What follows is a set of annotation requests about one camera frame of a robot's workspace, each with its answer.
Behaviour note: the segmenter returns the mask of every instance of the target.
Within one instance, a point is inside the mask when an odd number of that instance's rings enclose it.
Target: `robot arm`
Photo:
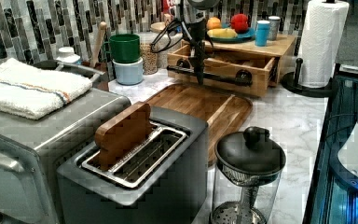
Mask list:
[[[195,9],[206,10],[211,7],[215,7],[219,0],[187,0],[187,2]],[[167,46],[164,49],[154,50],[156,43],[162,38],[165,33],[173,31],[177,26],[182,27],[183,39],[190,43],[191,54],[188,57],[191,65],[194,67],[194,73],[197,76],[197,81],[200,85],[203,84],[203,70],[204,70],[204,60],[208,58],[208,55],[205,53],[205,35],[206,35],[206,20],[203,17],[202,13],[196,15],[195,21],[191,23],[186,23],[185,21],[185,1],[180,0],[179,4],[179,18],[173,20],[159,35],[156,37],[155,41],[152,43],[152,52],[160,52],[165,49],[169,49],[171,46]]]

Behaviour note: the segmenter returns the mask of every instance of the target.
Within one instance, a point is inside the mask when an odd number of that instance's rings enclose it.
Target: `mosaic tile backsplash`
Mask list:
[[[221,0],[205,13],[225,22],[246,13],[251,26],[277,15],[280,32],[301,36],[304,6],[303,0]],[[147,32],[151,23],[161,21],[161,8],[159,0],[0,0],[0,62],[14,57],[38,63],[56,58],[64,46],[87,60],[101,21],[108,24],[108,36]]]

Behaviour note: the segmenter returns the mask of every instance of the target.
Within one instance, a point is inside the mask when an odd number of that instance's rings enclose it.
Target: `french press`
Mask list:
[[[215,149],[212,224],[265,224],[274,204],[281,171],[282,148],[269,130],[249,127],[222,137]]]

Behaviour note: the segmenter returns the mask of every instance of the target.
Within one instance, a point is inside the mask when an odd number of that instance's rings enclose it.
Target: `marble countertop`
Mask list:
[[[129,97],[134,104],[145,101],[153,94],[175,83],[164,69],[134,86],[109,83],[111,92]],[[293,94],[282,86],[268,88],[263,98],[249,97],[253,111],[241,125],[259,126],[270,131],[271,139],[286,153],[286,166],[282,171],[270,224],[298,224],[302,222],[312,178],[319,139],[324,123],[327,98],[309,98]],[[207,224],[212,209],[214,168],[208,171],[208,194],[193,224]]]

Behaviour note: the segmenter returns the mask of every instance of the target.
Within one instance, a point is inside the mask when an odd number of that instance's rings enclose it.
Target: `folded towel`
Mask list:
[[[91,88],[82,76],[41,70],[15,59],[0,65],[0,111],[41,119]]]

